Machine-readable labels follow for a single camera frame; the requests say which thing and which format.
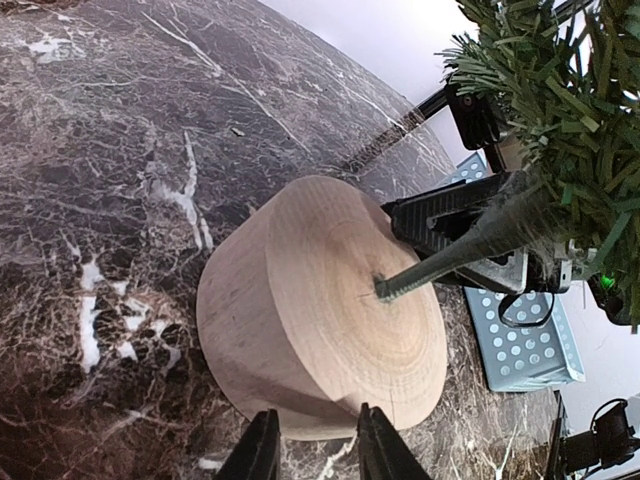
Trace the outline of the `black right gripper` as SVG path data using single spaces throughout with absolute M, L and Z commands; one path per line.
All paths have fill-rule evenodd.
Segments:
M 503 172 L 476 181 L 460 180 L 381 208 L 391 220 L 395 238 L 424 260 L 465 234 L 512 176 Z M 572 261 L 564 244 L 553 245 L 549 253 L 550 260 L 529 249 L 483 259 L 450 273 L 449 284 L 509 295 L 565 293 L 572 281 Z

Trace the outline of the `small green christmas tree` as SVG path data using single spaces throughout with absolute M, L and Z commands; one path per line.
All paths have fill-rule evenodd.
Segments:
M 575 246 L 585 277 L 613 277 L 639 320 L 639 5 L 572 14 L 549 1 L 464 1 L 478 26 L 445 51 L 462 93 L 507 106 L 523 167 L 469 231 L 426 259 L 407 240 L 427 215 L 386 213 L 351 185 L 299 178 L 224 240 L 196 305 L 206 363 L 244 416 L 275 410 L 295 440 L 348 436 L 363 404 L 399 429 L 436 408 L 447 371 L 433 283 L 519 248 L 545 269 Z

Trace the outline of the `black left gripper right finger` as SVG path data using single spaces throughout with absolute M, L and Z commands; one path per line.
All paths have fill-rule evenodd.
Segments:
M 431 480 L 381 408 L 363 403 L 358 418 L 360 478 Z

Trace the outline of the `light blue plastic basket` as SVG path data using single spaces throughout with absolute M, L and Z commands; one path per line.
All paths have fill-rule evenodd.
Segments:
M 535 328 L 512 328 L 499 319 L 505 297 L 486 289 L 463 289 L 476 332 L 488 388 L 517 393 L 584 382 L 585 370 L 573 331 L 558 295 L 526 293 L 506 310 L 516 323 L 538 323 Z

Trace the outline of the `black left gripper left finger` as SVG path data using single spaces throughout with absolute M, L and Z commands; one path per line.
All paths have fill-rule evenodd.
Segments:
M 274 409 L 258 412 L 214 479 L 279 479 L 280 440 L 278 412 Z

